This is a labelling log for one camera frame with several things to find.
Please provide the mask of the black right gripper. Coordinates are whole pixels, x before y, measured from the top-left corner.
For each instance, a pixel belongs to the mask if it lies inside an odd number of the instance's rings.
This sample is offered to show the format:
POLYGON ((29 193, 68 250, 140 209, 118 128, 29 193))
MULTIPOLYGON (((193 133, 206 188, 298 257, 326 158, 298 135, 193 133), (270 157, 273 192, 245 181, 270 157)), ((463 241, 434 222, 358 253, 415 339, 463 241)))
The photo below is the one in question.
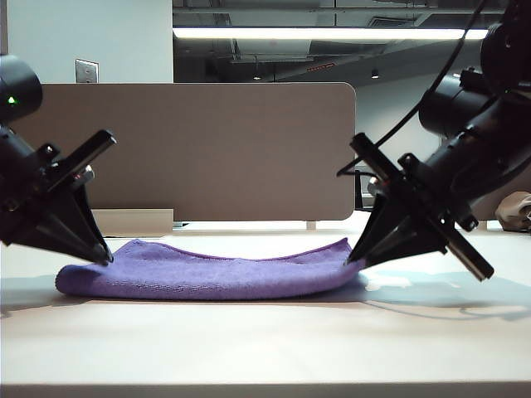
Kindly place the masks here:
POLYGON ((363 133, 351 146, 377 174, 375 202, 363 233, 347 263, 362 261, 374 266, 440 251, 450 251, 479 281, 490 278, 494 268, 456 230, 478 226, 470 206, 451 193, 431 167, 411 153, 404 154, 398 169, 363 133))

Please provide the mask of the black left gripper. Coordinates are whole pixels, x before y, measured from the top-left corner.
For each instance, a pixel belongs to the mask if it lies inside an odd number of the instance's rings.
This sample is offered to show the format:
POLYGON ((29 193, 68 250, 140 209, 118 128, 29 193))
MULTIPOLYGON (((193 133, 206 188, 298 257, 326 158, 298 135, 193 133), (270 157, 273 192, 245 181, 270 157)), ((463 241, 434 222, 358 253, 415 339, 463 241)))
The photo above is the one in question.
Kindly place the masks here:
POLYGON ((37 149, 1 131, 1 241, 53 251, 100 265, 113 255, 88 206, 90 163, 116 144, 100 130, 70 155, 52 143, 37 149))

